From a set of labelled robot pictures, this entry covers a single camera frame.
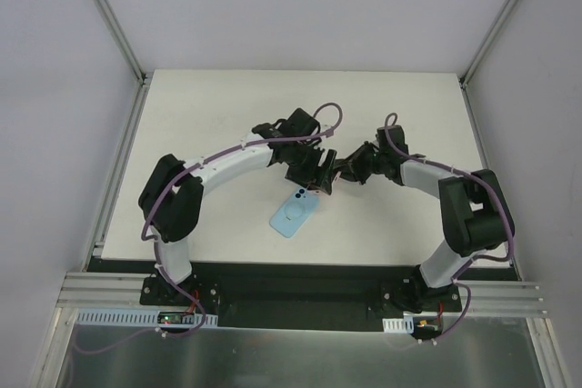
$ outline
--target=white table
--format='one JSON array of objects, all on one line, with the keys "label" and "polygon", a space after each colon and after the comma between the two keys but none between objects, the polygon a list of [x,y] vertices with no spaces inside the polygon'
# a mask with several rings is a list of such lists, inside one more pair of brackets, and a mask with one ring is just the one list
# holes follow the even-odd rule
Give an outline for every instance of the white table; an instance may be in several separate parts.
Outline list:
[{"label": "white table", "polygon": [[[157,70],[116,201],[102,257],[153,260],[140,240],[137,206],[157,160],[208,155],[237,144],[253,126],[313,112],[325,102],[344,109],[336,135],[324,141],[338,157],[373,140],[396,111],[411,153],[458,168],[481,168],[457,77],[449,74]],[[321,121],[332,124],[329,108]],[[360,186],[334,184],[330,197],[290,239],[268,222],[296,186],[276,164],[222,185],[204,199],[189,238],[192,260],[301,264],[419,264],[443,239],[438,200],[372,176]],[[503,248],[495,251],[502,255]],[[478,265],[491,265],[479,261]]]}]

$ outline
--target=white wall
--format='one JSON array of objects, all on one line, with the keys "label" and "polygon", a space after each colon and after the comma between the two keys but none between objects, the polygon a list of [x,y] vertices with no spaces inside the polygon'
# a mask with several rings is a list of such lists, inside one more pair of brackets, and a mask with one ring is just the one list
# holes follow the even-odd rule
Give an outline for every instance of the white wall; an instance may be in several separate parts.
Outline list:
[{"label": "white wall", "polygon": [[582,386],[582,0],[523,0],[469,96],[517,219],[517,256],[544,286]]},{"label": "white wall", "polygon": [[461,74],[505,0],[110,0],[145,70]]},{"label": "white wall", "polygon": [[92,0],[0,0],[0,385],[26,386],[135,83]]}]

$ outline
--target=light blue smartphone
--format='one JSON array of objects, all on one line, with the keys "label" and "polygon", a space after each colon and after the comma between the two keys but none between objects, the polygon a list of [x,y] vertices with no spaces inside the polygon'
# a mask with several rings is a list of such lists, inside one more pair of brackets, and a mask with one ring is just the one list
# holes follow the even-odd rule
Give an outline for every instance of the light blue smartphone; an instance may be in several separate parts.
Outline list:
[{"label": "light blue smartphone", "polygon": [[269,224],[285,238],[291,238],[318,205],[318,195],[299,188],[281,205]]}]

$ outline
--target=robotic arm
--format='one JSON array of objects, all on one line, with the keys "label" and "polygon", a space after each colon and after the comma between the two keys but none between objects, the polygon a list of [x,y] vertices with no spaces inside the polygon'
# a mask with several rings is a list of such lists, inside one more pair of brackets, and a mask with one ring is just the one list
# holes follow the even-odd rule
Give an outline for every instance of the robotic arm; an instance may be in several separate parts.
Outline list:
[{"label": "robotic arm", "polygon": [[[360,184],[365,184],[372,174],[382,174],[396,184],[419,189],[440,201],[445,240],[416,266],[407,282],[392,290],[391,302],[402,310],[420,313],[423,299],[447,293],[476,256],[496,249],[507,239],[501,212],[486,189],[472,179],[427,164],[421,155],[408,155],[399,125],[378,128],[374,142],[365,142],[348,158],[337,160],[334,171],[342,179]],[[495,174],[480,170],[472,175],[494,190],[513,235],[515,226]]]},{"label": "robotic arm", "polygon": [[[138,204],[146,220],[153,212],[150,232],[162,242],[157,254],[168,278],[179,284],[192,273],[187,237],[198,223],[202,199],[220,184],[272,164],[287,164],[286,179],[306,189],[331,194],[336,151],[328,150],[325,161],[319,165],[324,154],[324,149],[317,147],[321,143],[320,131],[319,122],[297,108],[288,119],[255,126],[241,144],[207,160],[198,157],[179,161],[172,154],[162,157]],[[184,175],[163,195],[180,174]]]}]

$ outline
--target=metal frame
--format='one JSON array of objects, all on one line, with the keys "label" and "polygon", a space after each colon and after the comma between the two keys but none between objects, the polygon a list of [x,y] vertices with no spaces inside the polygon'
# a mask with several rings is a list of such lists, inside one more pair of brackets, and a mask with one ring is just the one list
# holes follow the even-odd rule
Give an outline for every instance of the metal frame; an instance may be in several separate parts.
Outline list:
[{"label": "metal frame", "polygon": [[[484,166],[488,164],[487,150],[483,145],[482,136],[471,109],[470,98],[467,95],[467,85],[474,77],[479,66],[481,66],[492,45],[498,39],[519,1],[506,0],[502,5],[501,10],[471,60],[467,72],[460,80],[467,113]],[[98,256],[102,250],[106,230],[115,206],[115,199],[123,178],[151,80],[151,75],[147,75],[139,64],[135,52],[117,21],[108,0],[94,0],[94,2],[138,82],[139,89],[117,147],[115,162],[107,180],[101,208],[92,227],[84,270],[88,266],[88,261],[91,257]],[[66,348],[79,308],[143,308],[139,305],[139,297],[145,277],[145,274],[69,273],[65,278],[55,306],[50,328],[41,350],[41,356],[33,374],[32,385],[38,387],[54,387],[56,385],[65,362]],[[548,319],[547,304],[537,284],[528,282],[465,282],[473,290],[473,299],[470,311],[467,314],[468,317],[526,318],[545,383],[553,387],[571,386],[563,359],[557,349],[551,321]],[[461,299],[463,301],[466,300],[464,290],[461,291]],[[158,307],[157,309],[164,310],[169,308]]]}]

